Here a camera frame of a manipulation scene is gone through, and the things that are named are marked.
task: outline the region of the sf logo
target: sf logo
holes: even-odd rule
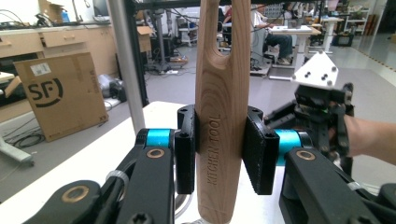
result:
[[[32,93],[32,99],[39,102],[35,103],[36,107],[55,105],[64,96],[64,89],[58,78],[39,84],[31,84],[28,86],[28,89]]]

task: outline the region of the gray floor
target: gray floor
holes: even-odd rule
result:
[[[333,62],[339,67],[340,75],[337,87],[346,82],[355,84],[353,103],[356,105],[356,116],[363,119],[374,119],[396,122],[396,73],[383,63],[396,64],[394,44],[390,44],[384,35],[357,37],[353,48],[332,47]],[[183,47],[180,52],[189,57],[189,63],[178,70],[177,75],[146,75],[148,98],[151,102],[165,101],[180,104],[193,104],[195,93],[196,47]],[[249,105],[258,107],[264,113],[270,113],[283,104],[291,101],[297,85],[288,81],[271,80],[262,77],[250,78]],[[109,122],[88,130],[72,134],[60,140],[28,147],[28,153],[35,156],[35,166],[19,165],[11,159],[0,155],[0,202],[23,189],[40,176],[51,170],[62,161],[87,146],[102,134],[111,130],[129,117],[127,104],[114,107],[109,113]],[[32,118],[30,114],[23,119],[0,124],[2,135],[18,128]],[[368,185],[379,186],[387,182],[396,182],[396,167],[365,156],[355,160],[354,178]]]

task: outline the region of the drawer handle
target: drawer handle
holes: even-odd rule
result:
[[[64,40],[67,40],[67,39],[74,39],[74,38],[76,38],[74,35],[64,36]]]
[[[7,47],[7,46],[12,46],[11,42],[0,42],[0,47]]]

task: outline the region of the jeans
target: jeans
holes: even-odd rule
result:
[[[268,34],[265,39],[269,46],[279,45],[279,58],[286,58],[293,53],[291,35],[272,35]]]

